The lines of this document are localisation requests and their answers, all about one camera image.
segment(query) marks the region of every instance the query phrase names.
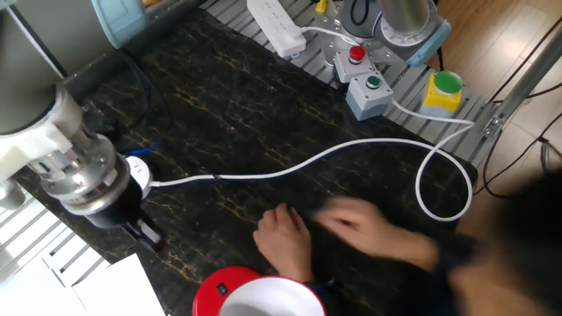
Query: cable connector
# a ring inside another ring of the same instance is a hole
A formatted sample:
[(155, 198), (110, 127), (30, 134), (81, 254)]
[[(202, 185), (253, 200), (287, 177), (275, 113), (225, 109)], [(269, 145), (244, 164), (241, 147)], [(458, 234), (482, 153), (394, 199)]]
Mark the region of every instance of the cable connector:
[(324, 13), (326, 12), (326, 7), (328, 6), (328, 0), (320, 0), (317, 4), (316, 4), (316, 12), (318, 13)]

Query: white paper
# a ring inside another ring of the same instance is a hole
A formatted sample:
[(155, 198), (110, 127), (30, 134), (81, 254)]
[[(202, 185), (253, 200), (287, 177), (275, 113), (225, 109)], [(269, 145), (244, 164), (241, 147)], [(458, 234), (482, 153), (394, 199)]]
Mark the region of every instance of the white paper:
[(0, 315), (83, 316), (80, 300), (40, 259), (0, 284)]
[(74, 291), (89, 316), (165, 316), (136, 254), (87, 277)]

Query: emergency stop button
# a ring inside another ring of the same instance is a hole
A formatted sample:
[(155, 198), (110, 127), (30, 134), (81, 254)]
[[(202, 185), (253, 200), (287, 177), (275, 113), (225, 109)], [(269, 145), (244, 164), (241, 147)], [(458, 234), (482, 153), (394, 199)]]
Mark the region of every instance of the emergency stop button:
[(365, 57), (365, 49), (360, 46), (353, 46), (349, 49), (349, 61), (358, 64)]

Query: electrical outlet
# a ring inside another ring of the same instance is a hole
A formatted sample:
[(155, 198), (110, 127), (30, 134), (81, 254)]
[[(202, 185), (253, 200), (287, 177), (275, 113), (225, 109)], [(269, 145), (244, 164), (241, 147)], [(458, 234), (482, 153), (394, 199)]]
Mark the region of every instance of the electrical outlet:
[(248, 0), (248, 10), (281, 57), (300, 53), (306, 48), (302, 31), (277, 0)]

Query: yellow box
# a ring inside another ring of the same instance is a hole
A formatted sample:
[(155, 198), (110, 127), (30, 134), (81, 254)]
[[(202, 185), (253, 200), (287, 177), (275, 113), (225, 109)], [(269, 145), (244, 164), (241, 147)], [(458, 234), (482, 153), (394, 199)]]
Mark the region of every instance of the yellow box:
[(439, 92), (438, 88), (436, 87), (436, 74), (432, 74), (429, 78), (428, 88), (426, 91), (425, 99), (423, 100), (423, 104), (427, 106), (440, 106), (447, 111), (454, 112), (460, 105), (461, 95), (462, 90), (450, 95)]

